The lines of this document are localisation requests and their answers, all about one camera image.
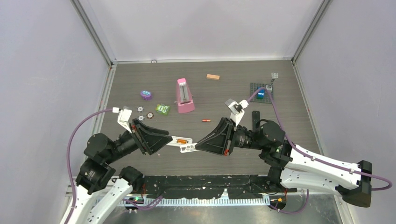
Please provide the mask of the white remote control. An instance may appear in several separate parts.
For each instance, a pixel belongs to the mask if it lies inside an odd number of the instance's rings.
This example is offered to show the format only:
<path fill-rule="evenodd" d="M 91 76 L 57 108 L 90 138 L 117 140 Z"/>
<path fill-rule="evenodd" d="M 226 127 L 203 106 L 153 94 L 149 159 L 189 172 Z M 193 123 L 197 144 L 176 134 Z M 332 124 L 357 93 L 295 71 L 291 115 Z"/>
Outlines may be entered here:
<path fill-rule="evenodd" d="M 193 140 L 191 138 L 186 138 L 186 137 L 177 137 L 177 136 L 172 136 L 172 140 L 167 143 L 167 146 L 172 146 L 172 147 L 180 147 L 182 145 L 191 145 L 193 144 Z"/>

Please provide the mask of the white battery cover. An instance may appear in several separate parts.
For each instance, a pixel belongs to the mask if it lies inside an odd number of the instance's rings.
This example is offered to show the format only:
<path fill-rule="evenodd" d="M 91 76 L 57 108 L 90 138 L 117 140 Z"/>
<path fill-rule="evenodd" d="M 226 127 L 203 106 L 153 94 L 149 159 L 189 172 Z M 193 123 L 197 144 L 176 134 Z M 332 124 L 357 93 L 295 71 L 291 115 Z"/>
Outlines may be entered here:
<path fill-rule="evenodd" d="M 195 148 L 195 146 L 196 146 L 196 143 L 181 145 L 181 146 L 179 146 L 180 152 L 181 153 L 196 152 L 198 150 Z"/>

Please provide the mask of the black bar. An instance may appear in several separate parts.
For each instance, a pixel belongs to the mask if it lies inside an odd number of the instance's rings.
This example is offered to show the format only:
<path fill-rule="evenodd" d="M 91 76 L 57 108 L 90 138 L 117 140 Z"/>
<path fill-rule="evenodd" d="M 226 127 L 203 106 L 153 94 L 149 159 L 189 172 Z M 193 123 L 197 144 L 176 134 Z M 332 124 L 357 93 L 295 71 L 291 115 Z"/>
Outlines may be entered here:
<path fill-rule="evenodd" d="M 259 111 L 252 111 L 252 129 L 255 130 L 260 126 L 261 115 Z"/>

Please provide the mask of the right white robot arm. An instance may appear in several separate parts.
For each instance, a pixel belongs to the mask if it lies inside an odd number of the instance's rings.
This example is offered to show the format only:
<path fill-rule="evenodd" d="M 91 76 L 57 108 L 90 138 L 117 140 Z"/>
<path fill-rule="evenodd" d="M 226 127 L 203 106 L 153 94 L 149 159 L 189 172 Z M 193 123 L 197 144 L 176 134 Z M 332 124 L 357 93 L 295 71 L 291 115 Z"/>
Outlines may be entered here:
<path fill-rule="evenodd" d="M 340 196 L 354 206 L 370 207 L 372 163 L 338 161 L 289 143 L 285 131 L 271 120 L 256 119 L 253 127 L 248 130 L 222 118 L 195 148 L 223 156 L 230 155 L 235 147 L 260 150 L 260 159 L 270 165 L 266 183 L 271 191 L 314 189 Z"/>

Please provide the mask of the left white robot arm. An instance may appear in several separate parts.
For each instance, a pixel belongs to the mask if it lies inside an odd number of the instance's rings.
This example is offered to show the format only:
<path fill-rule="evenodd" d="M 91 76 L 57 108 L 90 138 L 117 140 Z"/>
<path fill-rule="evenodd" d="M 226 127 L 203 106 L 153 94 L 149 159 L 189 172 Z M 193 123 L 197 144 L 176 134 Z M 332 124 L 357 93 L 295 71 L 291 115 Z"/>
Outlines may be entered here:
<path fill-rule="evenodd" d="M 128 123 L 128 129 L 116 140 L 103 133 L 92 135 L 84 154 L 87 159 L 80 167 L 76 179 L 71 179 L 72 201 L 63 224 L 101 224 L 116 205 L 130 193 L 140 193 L 143 189 L 143 174 L 132 166 L 120 171 L 113 188 L 106 193 L 96 206 L 97 194 L 102 192 L 115 173 L 110 165 L 140 151 L 152 155 L 172 141 L 168 131 L 152 128 L 138 119 Z"/>

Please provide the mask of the green monster toy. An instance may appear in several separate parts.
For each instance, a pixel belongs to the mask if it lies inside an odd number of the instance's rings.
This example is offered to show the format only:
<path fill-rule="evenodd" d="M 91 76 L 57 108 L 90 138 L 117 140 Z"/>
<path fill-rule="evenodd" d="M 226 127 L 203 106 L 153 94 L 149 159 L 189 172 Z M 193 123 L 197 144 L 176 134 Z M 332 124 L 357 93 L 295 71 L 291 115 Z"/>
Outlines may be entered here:
<path fill-rule="evenodd" d="M 170 106 L 164 104 L 158 104 L 156 106 L 156 112 L 164 115 L 168 115 L 170 112 Z"/>

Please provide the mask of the purple round toy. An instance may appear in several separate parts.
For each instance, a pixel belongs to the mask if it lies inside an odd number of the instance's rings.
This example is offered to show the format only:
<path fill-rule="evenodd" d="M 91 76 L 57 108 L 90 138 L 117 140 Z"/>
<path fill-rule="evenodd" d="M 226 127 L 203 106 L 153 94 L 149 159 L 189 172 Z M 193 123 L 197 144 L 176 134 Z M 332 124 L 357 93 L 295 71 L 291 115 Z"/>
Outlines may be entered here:
<path fill-rule="evenodd" d="M 153 97 L 153 94 L 150 91 L 143 90 L 143 91 L 140 92 L 140 96 L 144 100 L 151 100 L 152 97 Z"/>

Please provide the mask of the pink metronome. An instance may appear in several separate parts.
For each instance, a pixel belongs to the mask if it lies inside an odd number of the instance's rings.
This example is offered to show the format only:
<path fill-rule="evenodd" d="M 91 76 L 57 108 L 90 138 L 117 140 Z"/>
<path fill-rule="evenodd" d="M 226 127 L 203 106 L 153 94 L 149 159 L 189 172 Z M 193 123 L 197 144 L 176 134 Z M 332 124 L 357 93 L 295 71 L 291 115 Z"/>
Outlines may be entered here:
<path fill-rule="evenodd" d="M 178 113 L 189 113 L 195 110 L 192 94 L 185 78 L 177 80 L 176 103 Z"/>

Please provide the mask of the grey lego baseplate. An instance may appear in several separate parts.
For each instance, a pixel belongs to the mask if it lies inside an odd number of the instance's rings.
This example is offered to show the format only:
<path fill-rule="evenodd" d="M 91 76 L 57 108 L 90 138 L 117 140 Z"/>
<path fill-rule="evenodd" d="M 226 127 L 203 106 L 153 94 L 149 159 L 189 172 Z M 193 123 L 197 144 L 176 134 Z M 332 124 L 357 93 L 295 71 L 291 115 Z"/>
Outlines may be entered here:
<path fill-rule="evenodd" d="M 262 87 L 265 87 L 265 89 L 266 89 L 266 85 L 267 85 L 267 84 L 250 83 L 250 96 L 252 96 L 252 95 L 255 93 L 256 90 L 258 90 L 258 89 L 260 89 L 260 88 L 262 88 Z M 269 97 L 269 96 L 271 96 L 272 99 L 275 99 L 274 91 L 273 91 L 273 90 L 272 90 L 272 91 L 269 91 L 270 94 L 268 94 L 264 89 L 261 89 L 261 90 L 263 90 L 263 91 L 265 92 L 265 98 L 259 100 L 259 99 L 256 99 L 256 95 L 254 95 L 254 97 L 251 98 L 250 102 L 271 104 L 271 100 L 270 100 L 270 97 Z"/>

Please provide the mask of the blue lego brick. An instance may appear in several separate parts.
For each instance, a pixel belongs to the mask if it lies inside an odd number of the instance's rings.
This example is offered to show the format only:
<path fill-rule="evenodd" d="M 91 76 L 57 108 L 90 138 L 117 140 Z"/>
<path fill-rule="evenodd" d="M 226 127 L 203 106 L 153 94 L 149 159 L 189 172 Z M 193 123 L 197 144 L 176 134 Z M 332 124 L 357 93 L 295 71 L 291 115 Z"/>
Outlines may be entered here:
<path fill-rule="evenodd" d="M 261 100 L 261 99 L 264 99 L 264 98 L 265 98 L 265 92 L 263 90 L 261 90 L 260 92 L 258 92 L 256 94 L 256 99 Z"/>

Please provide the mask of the wooden block far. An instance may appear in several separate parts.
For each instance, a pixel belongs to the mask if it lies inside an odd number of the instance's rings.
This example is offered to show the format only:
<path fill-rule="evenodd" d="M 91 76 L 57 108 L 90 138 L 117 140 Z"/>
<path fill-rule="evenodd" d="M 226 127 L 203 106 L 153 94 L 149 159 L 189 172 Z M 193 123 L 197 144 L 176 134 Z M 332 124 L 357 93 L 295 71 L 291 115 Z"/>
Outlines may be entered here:
<path fill-rule="evenodd" d="M 220 76 L 219 75 L 213 75 L 213 74 L 207 74 L 206 78 L 210 79 L 210 80 L 217 80 L 217 81 L 220 80 Z"/>

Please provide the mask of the grey lego tower piece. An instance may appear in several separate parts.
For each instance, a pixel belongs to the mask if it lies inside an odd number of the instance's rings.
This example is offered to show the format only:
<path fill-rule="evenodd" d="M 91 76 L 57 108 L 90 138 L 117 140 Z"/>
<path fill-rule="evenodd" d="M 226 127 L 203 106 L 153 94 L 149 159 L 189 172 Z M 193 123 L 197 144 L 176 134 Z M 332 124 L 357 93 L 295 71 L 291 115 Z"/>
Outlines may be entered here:
<path fill-rule="evenodd" d="M 273 78 L 273 79 L 271 79 L 270 83 L 266 85 L 266 89 L 267 89 L 268 91 L 272 91 L 272 90 L 273 90 L 273 84 L 274 84 L 274 82 L 275 82 L 275 79 Z"/>

